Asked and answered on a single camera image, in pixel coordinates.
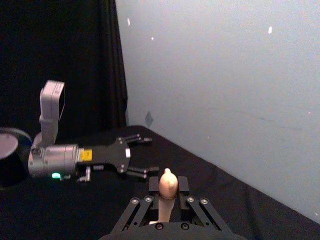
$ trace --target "black curtain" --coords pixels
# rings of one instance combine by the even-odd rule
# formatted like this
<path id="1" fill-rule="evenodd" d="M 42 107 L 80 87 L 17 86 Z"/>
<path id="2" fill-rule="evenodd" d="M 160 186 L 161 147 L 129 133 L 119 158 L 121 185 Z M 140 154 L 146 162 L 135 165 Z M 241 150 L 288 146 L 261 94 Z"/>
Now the black curtain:
<path id="1" fill-rule="evenodd" d="M 65 82 L 59 139 L 126 125 L 114 0 L 0 3 L 0 126 L 40 132 L 40 91 Z"/>

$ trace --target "black cloth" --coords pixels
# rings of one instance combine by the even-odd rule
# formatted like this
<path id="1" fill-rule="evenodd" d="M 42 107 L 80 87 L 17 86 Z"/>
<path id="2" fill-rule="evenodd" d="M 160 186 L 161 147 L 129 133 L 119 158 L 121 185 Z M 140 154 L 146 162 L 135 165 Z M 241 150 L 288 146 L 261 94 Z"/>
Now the black cloth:
<path id="1" fill-rule="evenodd" d="M 115 0 L 8 0 L 0 15 L 0 126 L 39 133 L 47 80 L 65 82 L 59 138 L 126 126 Z"/>
<path id="2" fill-rule="evenodd" d="M 131 149 L 135 167 L 170 168 L 188 178 L 190 193 L 206 197 L 231 230 L 247 239 L 319 239 L 320 226 L 142 126 L 65 141 L 82 146 L 110 144 L 116 137 L 141 134 L 152 146 Z M 148 194 L 148 184 L 95 172 L 91 182 L 27 179 L 0 191 L 0 239 L 99 239 L 113 229 L 132 197 Z"/>

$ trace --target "bolt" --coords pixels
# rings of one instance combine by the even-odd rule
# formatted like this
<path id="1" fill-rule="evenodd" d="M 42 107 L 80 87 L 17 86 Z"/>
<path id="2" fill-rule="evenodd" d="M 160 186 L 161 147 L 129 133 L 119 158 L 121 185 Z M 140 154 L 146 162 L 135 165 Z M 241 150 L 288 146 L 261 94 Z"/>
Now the bolt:
<path id="1" fill-rule="evenodd" d="M 137 204 L 139 201 L 138 201 L 138 199 L 136 199 L 136 198 L 134 198 L 134 199 L 132 199 L 131 200 L 131 203 L 133 203 L 133 204 Z"/>
<path id="2" fill-rule="evenodd" d="M 190 197 L 187 198 L 187 201 L 188 201 L 189 203 L 192 203 L 194 200 L 195 200 L 195 199 L 194 199 L 192 196 L 190 196 Z"/>
<path id="3" fill-rule="evenodd" d="M 181 224 L 181 228 L 182 228 L 183 230 L 188 230 L 188 229 L 189 229 L 189 225 L 184 222 L 184 223 Z"/>
<path id="4" fill-rule="evenodd" d="M 151 198 L 150 196 L 146 196 L 146 197 L 144 198 L 144 200 L 145 200 L 146 202 L 150 203 L 150 202 L 152 201 L 152 198 Z"/>
<path id="5" fill-rule="evenodd" d="M 201 199 L 201 203 L 202 203 L 202 204 L 207 204 L 207 203 L 208 203 L 208 200 L 205 199 L 205 198 L 202 198 L 202 199 Z"/>
<path id="6" fill-rule="evenodd" d="M 162 230 L 163 228 L 164 228 L 164 226 L 162 225 L 162 223 L 157 223 L 155 225 L 155 229 L 157 229 L 157 230 Z"/>

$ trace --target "light blue wall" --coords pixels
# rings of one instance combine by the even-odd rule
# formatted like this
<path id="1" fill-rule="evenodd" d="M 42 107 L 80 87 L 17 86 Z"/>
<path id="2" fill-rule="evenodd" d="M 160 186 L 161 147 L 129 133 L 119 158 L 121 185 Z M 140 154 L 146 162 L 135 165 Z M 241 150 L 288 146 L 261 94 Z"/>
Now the light blue wall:
<path id="1" fill-rule="evenodd" d="M 130 124 L 320 223 L 320 3 L 116 3 Z"/>

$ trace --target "yellow label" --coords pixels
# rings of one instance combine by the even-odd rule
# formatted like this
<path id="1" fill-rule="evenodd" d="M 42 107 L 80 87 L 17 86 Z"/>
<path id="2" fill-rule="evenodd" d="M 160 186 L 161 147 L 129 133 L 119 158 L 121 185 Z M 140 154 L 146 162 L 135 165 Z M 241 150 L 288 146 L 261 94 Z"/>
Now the yellow label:
<path id="1" fill-rule="evenodd" d="M 82 161 L 91 161 L 92 160 L 92 149 L 84 149 L 81 152 Z"/>

